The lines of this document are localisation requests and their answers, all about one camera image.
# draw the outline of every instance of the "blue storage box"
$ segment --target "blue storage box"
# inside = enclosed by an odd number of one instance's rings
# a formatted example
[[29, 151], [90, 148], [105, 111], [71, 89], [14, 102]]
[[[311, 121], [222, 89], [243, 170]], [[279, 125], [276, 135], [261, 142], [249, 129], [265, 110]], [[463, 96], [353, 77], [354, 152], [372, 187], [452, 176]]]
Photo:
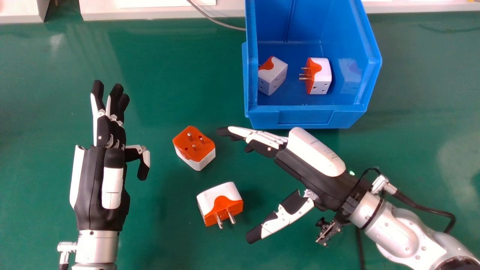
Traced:
[[[245, 7], [245, 116], [253, 128], [349, 128], [366, 112], [382, 58], [360, 0], [246, 0]], [[288, 74], [267, 96], [258, 92], [258, 67], [272, 55]], [[326, 95], [307, 94], [299, 80], [308, 57], [330, 60]]]

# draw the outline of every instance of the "orange and white plug adapter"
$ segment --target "orange and white plug adapter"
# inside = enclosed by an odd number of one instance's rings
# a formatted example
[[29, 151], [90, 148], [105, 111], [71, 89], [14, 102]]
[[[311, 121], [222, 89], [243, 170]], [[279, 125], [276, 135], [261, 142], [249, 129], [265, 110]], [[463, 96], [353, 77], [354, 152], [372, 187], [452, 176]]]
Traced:
[[173, 138], [173, 146], [177, 156], [196, 171], [215, 158], [215, 143], [191, 125]]
[[197, 196], [197, 202], [207, 227], [218, 224], [223, 229], [222, 221], [226, 219], [235, 224], [233, 216], [243, 211], [243, 200], [233, 182], [203, 191]]
[[325, 95], [332, 84], [332, 69], [327, 58], [309, 57], [307, 64], [302, 67], [303, 74], [300, 80], [304, 80], [307, 93], [310, 95]]
[[258, 91], [267, 96], [273, 94], [287, 77], [287, 63], [275, 56], [270, 56], [258, 68]]

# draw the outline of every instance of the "green tabletop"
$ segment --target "green tabletop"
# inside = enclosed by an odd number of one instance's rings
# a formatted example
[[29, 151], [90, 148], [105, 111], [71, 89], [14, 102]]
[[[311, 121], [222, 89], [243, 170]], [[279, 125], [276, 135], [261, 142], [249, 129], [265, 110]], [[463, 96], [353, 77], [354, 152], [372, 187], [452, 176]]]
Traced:
[[[353, 227], [329, 248], [315, 243], [314, 224], [330, 212], [311, 211], [265, 240], [245, 241], [302, 186], [272, 160], [244, 153], [242, 142], [215, 135], [217, 127], [250, 126], [243, 32], [206, 19], [83, 22], [74, 4], [51, 10], [47, 20], [0, 26], [0, 269], [56, 269], [57, 243], [77, 239], [72, 159], [75, 144], [92, 143], [94, 79], [106, 88], [124, 85], [132, 99], [128, 142], [152, 155], [146, 182], [136, 179], [137, 164], [128, 170], [132, 202], [119, 269], [359, 268]], [[417, 202], [455, 213], [453, 235], [480, 256], [480, 13], [370, 20], [384, 64], [368, 112], [348, 130], [312, 133], [357, 174], [380, 166]], [[183, 163], [171, 142], [187, 125], [216, 143], [217, 157], [201, 172]], [[244, 212], [234, 226], [206, 228], [195, 197], [227, 181], [237, 185]], [[436, 230], [447, 224], [419, 215]], [[368, 269], [405, 269], [366, 237], [364, 246]]]

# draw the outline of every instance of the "metal prong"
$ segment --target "metal prong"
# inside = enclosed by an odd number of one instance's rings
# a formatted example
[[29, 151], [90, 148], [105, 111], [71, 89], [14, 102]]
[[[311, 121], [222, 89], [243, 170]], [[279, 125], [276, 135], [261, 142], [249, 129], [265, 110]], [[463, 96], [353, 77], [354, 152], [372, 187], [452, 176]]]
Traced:
[[228, 217], [230, 218], [230, 222], [231, 222], [232, 224], [235, 224], [235, 223], [236, 223], [236, 222], [235, 222], [235, 219], [233, 218], [232, 213], [228, 212]]
[[223, 223], [222, 223], [222, 220], [220, 219], [219, 216], [215, 215], [216, 217], [216, 222], [218, 223], [218, 226], [220, 227], [220, 229], [223, 229]]

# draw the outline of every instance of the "black and white robotic hand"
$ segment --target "black and white robotic hand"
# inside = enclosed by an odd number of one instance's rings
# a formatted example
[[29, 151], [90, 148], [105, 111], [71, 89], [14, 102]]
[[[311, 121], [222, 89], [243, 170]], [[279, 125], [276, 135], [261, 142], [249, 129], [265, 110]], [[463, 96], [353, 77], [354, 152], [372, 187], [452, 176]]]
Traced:
[[[372, 239], [379, 251], [390, 261], [414, 270], [480, 270], [480, 262], [458, 240], [447, 234], [455, 217], [444, 211], [422, 207], [393, 186], [388, 178], [379, 175], [369, 183], [363, 177], [350, 174], [343, 160], [329, 147], [301, 128], [293, 128], [288, 137], [253, 129], [229, 126], [217, 129], [220, 136], [232, 141], [244, 140], [245, 152], [273, 158], [274, 162], [299, 180], [306, 190], [294, 191], [278, 205], [278, 211], [250, 230], [247, 242], [258, 240], [285, 228], [313, 208], [332, 210], [331, 222], [321, 218], [316, 242], [327, 241], [342, 227], [354, 224]], [[386, 193], [414, 208], [449, 217], [445, 232], [436, 232], [413, 212], [394, 207], [384, 200]]]
[[123, 128], [124, 112], [130, 98], [116, 84], [107, 105], [103, 84], [96, 80], [90, 99], [93, 114], [93, 145], [75, 147], [70, 205], [75, 210], [77, 242], [60, 242], [60, 269], [69, 266], [70, 253], [76, 253], [72, 270], [115, 270], [119, 234], [130, 208], [125, 190], [127, 162], [140, 160], [137, 177], [147, 178], [150, 152], [141, 145], [127, 146]]

